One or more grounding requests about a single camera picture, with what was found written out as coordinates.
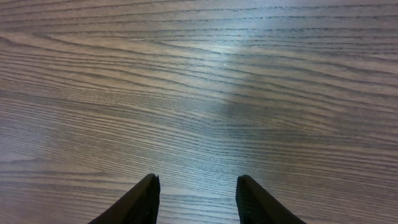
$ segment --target wood grain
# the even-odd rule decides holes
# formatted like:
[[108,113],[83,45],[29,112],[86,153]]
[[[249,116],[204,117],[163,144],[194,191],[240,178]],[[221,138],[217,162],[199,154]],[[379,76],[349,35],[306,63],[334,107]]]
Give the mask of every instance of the wood grain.
[[0,222],[87,223],[153,172],[159,223],[238,223],[242,174],[307,223],[396,223],[397,13],[0,1]]

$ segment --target black object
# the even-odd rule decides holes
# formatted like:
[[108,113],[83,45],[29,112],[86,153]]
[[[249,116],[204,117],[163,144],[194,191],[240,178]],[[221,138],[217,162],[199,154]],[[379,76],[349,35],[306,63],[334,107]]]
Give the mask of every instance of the black object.
[[[156,224],[159,177],[148,174],[89,224]],[[305,224],[248,175],[238,177],[236,204],[241,224]]]

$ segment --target wooden surface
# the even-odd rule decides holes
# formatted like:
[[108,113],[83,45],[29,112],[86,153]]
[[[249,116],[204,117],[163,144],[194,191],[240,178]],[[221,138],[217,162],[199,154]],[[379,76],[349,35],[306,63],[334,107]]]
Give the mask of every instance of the wooden surface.
[[0,223],[87,223],[146,174],[158,223],[398,220],[398,1],[1,0]]

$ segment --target wood texture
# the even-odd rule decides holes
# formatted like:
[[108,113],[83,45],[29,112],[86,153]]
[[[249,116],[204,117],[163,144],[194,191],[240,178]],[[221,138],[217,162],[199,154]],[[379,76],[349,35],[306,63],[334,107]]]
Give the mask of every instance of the wood texture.
[[160,175],[158,223],[398,219],[398,2],[0,1],[0,222],[87,223]]

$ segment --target dark wood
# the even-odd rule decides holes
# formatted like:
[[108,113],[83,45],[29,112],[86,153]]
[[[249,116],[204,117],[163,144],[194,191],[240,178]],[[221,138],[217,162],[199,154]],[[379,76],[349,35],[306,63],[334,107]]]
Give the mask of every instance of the dark wood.
[[158,223],[238,223],[243,174],[396,223],[397,53],[396,0],[1,0],[0,223],[87,223],[148,173]]

